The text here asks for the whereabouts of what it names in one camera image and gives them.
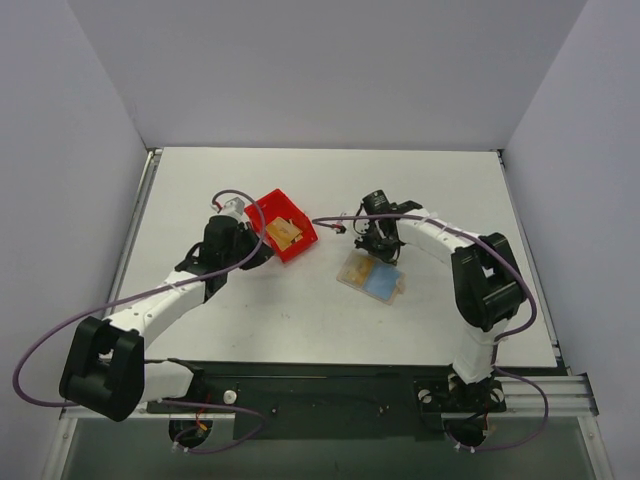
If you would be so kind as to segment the beige leather card holder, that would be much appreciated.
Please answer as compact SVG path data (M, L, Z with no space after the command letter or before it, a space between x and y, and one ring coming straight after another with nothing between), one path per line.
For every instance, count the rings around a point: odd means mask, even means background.
M345 262L349 259L350 256L354 254L368 256L375 262L375 265L373 266L373 269L363 287L354 287L347 284L340 278ZM369 254L363 254L357 251L352 251L345 262L343 263L336 277L336 280L338 282L347 285L348 287L357 290L371 298L374 298L386 305L391 305L398 295L404 293L406 288L405 274L398 270L394 265L386 264Z

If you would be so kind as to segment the gold VIP card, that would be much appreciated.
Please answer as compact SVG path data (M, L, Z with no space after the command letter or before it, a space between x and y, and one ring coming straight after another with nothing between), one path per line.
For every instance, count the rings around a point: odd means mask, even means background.
M354 254L345 262L340 278L354 287L363 287L374 265L370 257Z

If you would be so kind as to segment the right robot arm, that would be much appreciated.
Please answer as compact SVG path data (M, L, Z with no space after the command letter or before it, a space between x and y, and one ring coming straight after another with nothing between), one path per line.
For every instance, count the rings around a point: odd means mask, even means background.
M451 268L456 307L465 321L461 346L452 363L457 378L447 383L449 402L468 409L483 395L481 381L495 364L497 337L526 300L522 275L506 237L460 230L414 201L391 202L376 190L361 200L367 226L355 245L387 264L401 248L415 247Z

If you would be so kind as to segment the red plastic bin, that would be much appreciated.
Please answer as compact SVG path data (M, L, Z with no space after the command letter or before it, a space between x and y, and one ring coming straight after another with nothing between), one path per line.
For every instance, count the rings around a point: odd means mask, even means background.
M318 240L310 218L280 189L257 200L257 208L245 208L252 229L260 234L282 263L288 263L311 248Z

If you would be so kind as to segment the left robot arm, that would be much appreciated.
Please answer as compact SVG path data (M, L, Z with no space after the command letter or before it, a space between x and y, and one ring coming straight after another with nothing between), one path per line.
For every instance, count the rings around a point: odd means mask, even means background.
M274 254L248 223L214 215L159 292L104 319L89 316L76 327L62 377L61 396L114 421L144 402L171 399L181 410L206 397L200 368L175 358L148 360L145 351L186 313L204 305L231 270L250 270Z

